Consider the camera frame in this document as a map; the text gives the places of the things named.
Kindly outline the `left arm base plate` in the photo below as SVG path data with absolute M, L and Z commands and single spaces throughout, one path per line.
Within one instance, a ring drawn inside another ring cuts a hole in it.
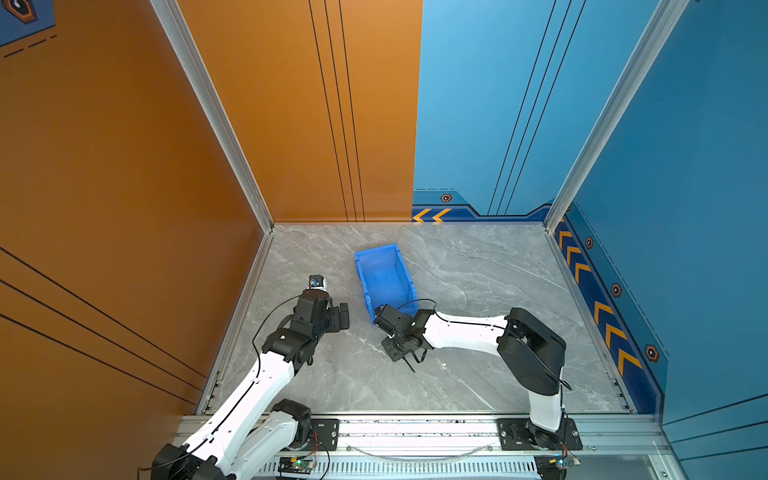
M 340 420 L 338 418 L 316 418 L 300 420 L 296 435 L 286 450 L 309 451 L 316 445 L 330 452 L 337 450 Z

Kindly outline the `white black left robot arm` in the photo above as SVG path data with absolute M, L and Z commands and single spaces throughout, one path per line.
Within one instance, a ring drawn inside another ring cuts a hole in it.
M 347 330 L 346 303 L 333 304 L 321 275 L 309 277 L 297 304 L 257 350 L 257 359 L 234 392 L 180 446 L 165 445 L 145 470 L 152 479 L 251 479 L 283 449 L 317 448 L 311 409 L 273 400 L 313 362 L 327 333 Z

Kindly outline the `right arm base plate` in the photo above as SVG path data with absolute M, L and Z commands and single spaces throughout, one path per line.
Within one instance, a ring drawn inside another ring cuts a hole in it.
M 583 449 L 580 432 L 572 418 L 564 416 L 560 427 L 550 432 L 535 426 L 529 419 L 501 418 L 496 420 L 497 434 L 504 451 L 580 451 Z

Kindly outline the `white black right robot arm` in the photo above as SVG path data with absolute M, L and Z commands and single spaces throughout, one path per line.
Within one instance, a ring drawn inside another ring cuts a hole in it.
M 529 430 L 554 434 L 564 420 L 562 379 L 567 344 L 554 330 L 523 308 L 495 317 L 462 317 L 435 309 L 410 315 L 386 304 L 375 311 L 373 324 L 385 332 L 382 341 L 394 362 L 438 349 L 486 353 L 503 360 L 528 391 Z

